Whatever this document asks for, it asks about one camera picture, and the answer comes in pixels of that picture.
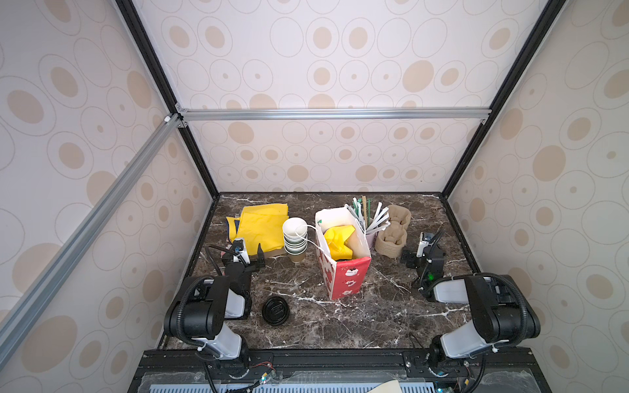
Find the single yellow napkin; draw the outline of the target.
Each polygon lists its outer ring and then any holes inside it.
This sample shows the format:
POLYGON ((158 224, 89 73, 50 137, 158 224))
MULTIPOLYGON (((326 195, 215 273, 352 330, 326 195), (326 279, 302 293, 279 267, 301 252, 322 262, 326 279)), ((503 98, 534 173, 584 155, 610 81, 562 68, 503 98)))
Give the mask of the single yellow napkin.
POLYGON ((352 260, 353 250, 347 245, 347 241, 354 234, 353 225, 342 225, 328 229, 324 234, 324 239, 329 247, 333 260, 352 260))

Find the red white paper bag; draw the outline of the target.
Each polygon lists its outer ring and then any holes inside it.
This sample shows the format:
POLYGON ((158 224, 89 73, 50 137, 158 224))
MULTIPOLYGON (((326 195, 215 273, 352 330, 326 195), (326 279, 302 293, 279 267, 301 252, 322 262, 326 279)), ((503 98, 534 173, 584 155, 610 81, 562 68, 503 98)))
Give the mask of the red white paper bag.
POLYGON ((365 279, 372 260, 370 245, 360 227, 359 221, 346 207, 324 209, 314 217, 314 245, 319 267, 329 298, 337 301, 345 296, 356 294, 365 279), (343 258, 339 252, 332 252, 326 234, 330 229, 352 229, 343 241, 347 249, 343 258))

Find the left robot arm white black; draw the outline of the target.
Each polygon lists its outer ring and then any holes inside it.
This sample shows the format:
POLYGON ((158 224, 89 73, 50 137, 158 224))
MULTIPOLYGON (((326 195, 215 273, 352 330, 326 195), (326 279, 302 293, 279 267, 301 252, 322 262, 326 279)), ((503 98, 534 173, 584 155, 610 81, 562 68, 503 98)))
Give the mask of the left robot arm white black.
POLYGON ((206 247, 211 249, 221 252, 219 264, 208 258, 216 275, 183 280, 166 311, 164 333, 194 347, 210 365, 245 372, 251 362, 246 339, 225 322, 250 316, 252 275, 265 267, 265 254, 258 246, 250 255, 242 238, 233 241, 230 248, 206 247))

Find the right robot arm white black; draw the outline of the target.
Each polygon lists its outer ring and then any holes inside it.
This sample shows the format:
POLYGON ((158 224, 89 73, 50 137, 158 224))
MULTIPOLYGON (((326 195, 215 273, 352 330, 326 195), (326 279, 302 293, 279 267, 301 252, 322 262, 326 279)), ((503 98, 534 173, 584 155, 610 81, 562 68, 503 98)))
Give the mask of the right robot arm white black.
POLYGON ((417 252, 401 253, 401 262, 418 273, 412 288, 427 301, 467 305, 471 313, 469 322, 432 339, 429 366, 497 352, 539 336, 542 324, 511 276, 471 273, 445 277, 445 256, 435 242, 421 243, 417 252))

